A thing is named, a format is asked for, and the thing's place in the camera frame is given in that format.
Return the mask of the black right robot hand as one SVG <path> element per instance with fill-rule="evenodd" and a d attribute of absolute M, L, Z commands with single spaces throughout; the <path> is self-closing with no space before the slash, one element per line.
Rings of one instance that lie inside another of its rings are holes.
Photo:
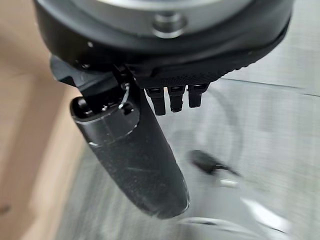
<path fill-rule="evenodd" d="M 73 121 L 143 213 L 186 211 L 184 176 L 156 119 L 201 105 L 210 83 L 285 37 L 292 0 L 35 0 L 54 78 L 79 90 Z"/>

